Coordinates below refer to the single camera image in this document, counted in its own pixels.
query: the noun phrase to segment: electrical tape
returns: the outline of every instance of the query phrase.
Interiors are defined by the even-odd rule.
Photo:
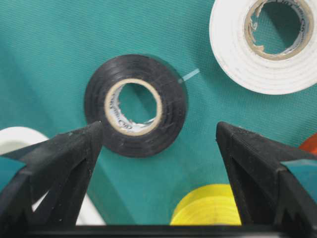
[[[280,54],[265,53],[264,46],[255,45],[253,36],[256,18],[270,2],[293,8],[301,23],[294,44]],[[210,41],[221,68],[249,90],[281,95],[317,83],[316,0],[216,0],[210,18]]]
[[[110,59],[87,85],[86,120],[103,123],[103,145],[115,153],[128,157],[157,154],[173,143],[185,121],[187,98],[179,82],[179,76],[156,59],[142,55]],[[128,83],[140,84],[152,93],[157,103],[155,118],[135,123],[124,116],[119,94]]]

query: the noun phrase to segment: tape roll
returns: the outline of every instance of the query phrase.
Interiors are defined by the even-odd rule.
[[[212,184],[188,193],[174,210],[171,225],[240,225],[230,185]]]
[[[147,157],[167,148],[178,136],[186,115],[186,96],[179,77],[166,65],[141,55],[115,57],[90,79],[85,93],[88,123],[104,124],[103,144],[128,157]],[[153,95],[156,117],[145,123],[128,120],[119,107],[119,94],[128,83],[140,84]]]
[[[307,140],[305,140],[299,148],[301,150],[317,155],[317,134],[314,134],[311,137],[309,137]]]
[[[253,31],[264,4],[280,2],[298,14],[301,31],[294,44],[280,54],[267,54],[254,44]],[[316,0],[216,0],[210,18],[215,58],[241,86],[263,94],[288,94],[317,83]]]

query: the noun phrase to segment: teal surface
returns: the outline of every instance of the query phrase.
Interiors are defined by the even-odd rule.
[[[188,114],[176,141],[147,159],[104,148],[89,187],[108,224],[168,224],[191,190],[228,183],[215,141],[217,122],[292,146],[317,129],[316,86],[291,95],[262,95],[221,70],[209,41],[213,2],[0,1],[0,128],[27,126],[52,137],[85,126],[86,85],[114,56],[154,55],[182,76],[199,68],[185,82]],[[263,36],[276,39],[280,32],[272,29]]]
[[[281,163],[288,168],[312,199],[317,202],[317,161],[296,160]]]
[[[15,174],[25,166],[18,160],[12,160],[3,156],[0,156],[0,192],[15,176]]]

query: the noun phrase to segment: black electrical tape roll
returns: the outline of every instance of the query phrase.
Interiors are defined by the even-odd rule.
[[[118,96],[127,83],[145,86],[157,103],[157,115],[145,124],[121,113]],[[186,116],[186,93],[179,77],[163,63],[146,56],[125,55],[104,63],[85,93],[88,123],[100,120],[103,145],[128,157],[147,157],[167,148],[178,136]]]

